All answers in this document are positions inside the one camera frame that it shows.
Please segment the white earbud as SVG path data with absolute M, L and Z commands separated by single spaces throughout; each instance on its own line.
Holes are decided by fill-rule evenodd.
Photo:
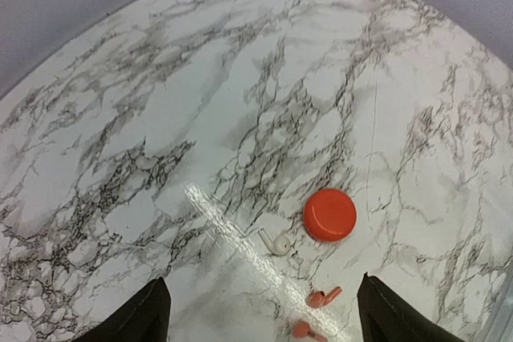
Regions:
M 268 232 L 264 228 L 261 228 L 258 231 L 258 235 L 260 236 L 264 245 L 273 255 L 287 255 L 290 248 L 292 247 L 290 239 L 285 234 L 279 235 L 277 238 L 272 239 Z

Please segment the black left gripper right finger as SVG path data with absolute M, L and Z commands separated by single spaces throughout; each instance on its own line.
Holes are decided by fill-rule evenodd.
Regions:
M 428 320 L 376 276 L 363 276 L 357 304 L 365 342 L 462 342 Z

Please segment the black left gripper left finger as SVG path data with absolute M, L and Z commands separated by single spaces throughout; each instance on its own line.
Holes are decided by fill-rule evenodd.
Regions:
M 172 298 L 162 277 L 151 280 L 120 308 L 81 336 L 78 342 L 165 342 Z

